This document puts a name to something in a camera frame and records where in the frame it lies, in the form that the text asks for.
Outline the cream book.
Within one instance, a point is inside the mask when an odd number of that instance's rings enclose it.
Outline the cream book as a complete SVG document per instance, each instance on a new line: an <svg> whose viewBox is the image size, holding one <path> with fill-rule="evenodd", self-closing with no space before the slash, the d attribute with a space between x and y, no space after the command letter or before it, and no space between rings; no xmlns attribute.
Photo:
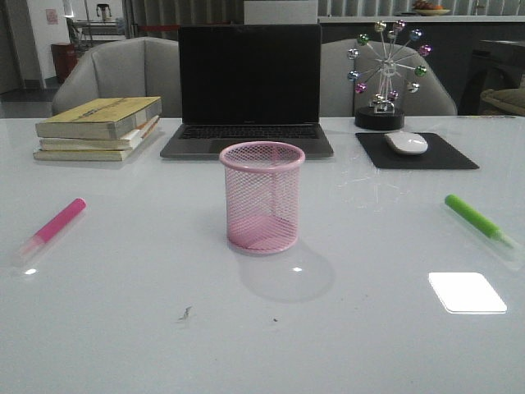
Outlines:
<svg viewBox="0 0 525 394"><path fill-rule="evenodd" d="M133 150L42 150L39 144L39 147L33 152L33 156L37 160L47 160L47 161L57 160L57 161L116 161L116 162L120 162L128 158L137 148Z"/></svg>
<svg viewBox="0 0 525 394"><path fill-rule="evenodd" d="M156 128L159 116L126 133L118 140L41 138L42 150L133 150Z"/></svg>

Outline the green highlighter pen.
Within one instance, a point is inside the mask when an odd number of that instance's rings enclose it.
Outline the green highlighter pen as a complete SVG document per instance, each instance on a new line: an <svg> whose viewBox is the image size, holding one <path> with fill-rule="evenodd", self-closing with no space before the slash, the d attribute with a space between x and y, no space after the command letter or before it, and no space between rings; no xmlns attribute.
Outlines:
<svg viewBox="0 0 525 394"><path fill-rule="evenodd" d="M445 204L463 220L478 230L485 238L497 245L503 251L504 258L515 269L524 265L524 246L505 233L498 225L478 212L473 206L460 199L457 195L447 195Z"/></svg>

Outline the middle cream book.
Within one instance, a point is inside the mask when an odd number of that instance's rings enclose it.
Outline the middle cream book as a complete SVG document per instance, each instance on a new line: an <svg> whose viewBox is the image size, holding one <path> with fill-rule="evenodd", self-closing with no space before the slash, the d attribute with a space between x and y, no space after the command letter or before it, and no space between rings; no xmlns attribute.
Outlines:
<svg viewBox="0 0 525 394"><path fill-rule="evenodd" d="M133 150L156 128L159 116L126 133L118 140L41 138L42 150Z"/></svg>

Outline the top yellow book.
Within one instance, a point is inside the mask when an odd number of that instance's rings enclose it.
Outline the top yellow book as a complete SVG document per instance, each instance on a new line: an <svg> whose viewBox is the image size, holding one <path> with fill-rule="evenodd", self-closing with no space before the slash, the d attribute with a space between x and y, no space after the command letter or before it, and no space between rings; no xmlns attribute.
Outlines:
<svg viewBox="0 0 525 394"><path fill-rule="evenodd" d="M38 137L118 140L162 112L158 96L96 98L35 125Z"/></svg>

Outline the white computer mouse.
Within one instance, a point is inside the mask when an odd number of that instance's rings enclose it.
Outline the white computer mouse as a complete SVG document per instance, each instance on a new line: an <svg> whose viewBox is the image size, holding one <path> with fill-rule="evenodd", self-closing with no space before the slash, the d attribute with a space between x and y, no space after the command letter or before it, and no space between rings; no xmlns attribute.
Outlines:
<svg viewBox="0 0 525 394"><path fill-rule="evenodd" d="M426 153L428 143L422 135L407 131L395 131L385 134L386 143L396 152L403 155Z"/></svg>

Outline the fruit bowl on counter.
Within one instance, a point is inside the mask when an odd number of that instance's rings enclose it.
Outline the fruit bowl on counter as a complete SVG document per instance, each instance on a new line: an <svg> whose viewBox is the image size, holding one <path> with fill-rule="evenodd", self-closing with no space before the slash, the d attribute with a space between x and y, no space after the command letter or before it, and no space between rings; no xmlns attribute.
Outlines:
<svg viewBox="0 0 525 394"><path fill-rule="evenodd" d="M420 16L443 16L450 12L440 4L431 1L416 0L413 2L413 11Z"/></svg>

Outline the olive cushion at right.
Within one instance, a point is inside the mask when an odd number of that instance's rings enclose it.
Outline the olive cushion at right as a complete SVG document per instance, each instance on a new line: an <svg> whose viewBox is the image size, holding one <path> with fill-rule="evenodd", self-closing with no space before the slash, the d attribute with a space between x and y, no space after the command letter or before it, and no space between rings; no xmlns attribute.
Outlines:
<svg viewBox="0 0 525 394"><path fill-rule="evenodd" d="M486 89L480 99L483 114L524 116L524 88Z"/></svg>

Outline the pink highlighter pen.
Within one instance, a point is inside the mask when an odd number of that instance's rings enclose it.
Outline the pink highlighter pen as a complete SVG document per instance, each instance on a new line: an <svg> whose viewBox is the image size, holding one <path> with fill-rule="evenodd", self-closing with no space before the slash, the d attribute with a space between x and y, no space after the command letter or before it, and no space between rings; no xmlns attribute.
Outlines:
<svg viewBox="0 0 525 394"><path fill-rule="evenodd" d="M22 268L86 208L86 201L76 198L25 241L12 258L13 268Z"/></svg>

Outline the grey laptop computer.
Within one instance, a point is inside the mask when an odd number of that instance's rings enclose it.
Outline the grey laptop computer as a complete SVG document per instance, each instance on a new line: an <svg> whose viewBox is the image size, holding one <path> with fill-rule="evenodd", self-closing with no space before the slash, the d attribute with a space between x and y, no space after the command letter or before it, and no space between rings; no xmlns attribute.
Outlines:
<svg viewBox="0 0 525 394"><path fill-rule="evenodd" d="M321 44L318 24L181 27L182 124L161 157L215 159L247 141L332 156L319 123Z"/></svg>

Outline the pink mesh pen holder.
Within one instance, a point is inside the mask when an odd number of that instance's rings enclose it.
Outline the pink mesh pen holder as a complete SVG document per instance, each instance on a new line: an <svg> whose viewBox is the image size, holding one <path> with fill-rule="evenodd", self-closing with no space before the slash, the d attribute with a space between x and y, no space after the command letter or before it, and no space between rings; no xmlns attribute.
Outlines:
<svg viewBox="0 0 525 394"><path fill-rule="evenodd" d="M283 142L250 141L224 148L226 234L237 249L273 254L289 249L299 233L302 149Z"/></svg>

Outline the red trash bin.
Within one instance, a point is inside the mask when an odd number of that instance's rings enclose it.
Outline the red trash bin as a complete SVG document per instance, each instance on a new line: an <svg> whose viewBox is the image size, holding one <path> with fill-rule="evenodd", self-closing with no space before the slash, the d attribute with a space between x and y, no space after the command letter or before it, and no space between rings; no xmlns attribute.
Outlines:
<svg viewBox="0 0 525 394"><path fill-rule="evenodd" d="M78 62L75 45L56 43L51 45L51 50L57 80L63 83Z"/></svg>

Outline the bottom cream book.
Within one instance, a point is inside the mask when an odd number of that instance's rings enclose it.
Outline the bottom cream book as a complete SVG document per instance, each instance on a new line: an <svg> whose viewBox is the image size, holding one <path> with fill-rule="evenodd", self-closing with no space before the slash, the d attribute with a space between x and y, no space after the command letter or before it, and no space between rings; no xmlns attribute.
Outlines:
<svg viewBox="0 0 525 394"><path fill-rule="evenodd" d="M47 160L47 161L57 160L57 161L116 161L116 162L120 162L128 158L137 148L133 150L42 150L39 144L39 147L33 152L33 156L37 160Z"/></svg>

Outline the ferris wheel desk ornament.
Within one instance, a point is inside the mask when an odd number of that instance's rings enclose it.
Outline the ferris wheel desk ornament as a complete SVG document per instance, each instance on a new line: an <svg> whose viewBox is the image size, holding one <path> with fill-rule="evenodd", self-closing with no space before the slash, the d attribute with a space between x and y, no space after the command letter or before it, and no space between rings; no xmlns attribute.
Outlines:
<svg viewBox="0 0 525 394"><path fill-rule="evenodd" d="M410 66L405 63L412 57L410 54L400 55L406 46L399 46L397 39L405 28L406 22L403 20L390 24L385 21L377 21L374 24L374 31L380 35L381 48L374 49L370 44L370 36L360 34L357 37L358 47L347 51L350 60L358 58L361 48L368 48L374 54L371 68L363 72L352 70L347 74L347 79L354 83L356 94L366 93L368 84L373 79L377 79L376 92L368 100L368 105L355 110L355 125L358 127L373 131L392 131L404 126L404 112L395 106L399 100L400 91L395 88L393 79L401 77L400 71L403 69L411 71L416 79L406 80L405 87L409 93L414 94L420 88L418 80L428 73L428 67L423 64Z"/></svg>

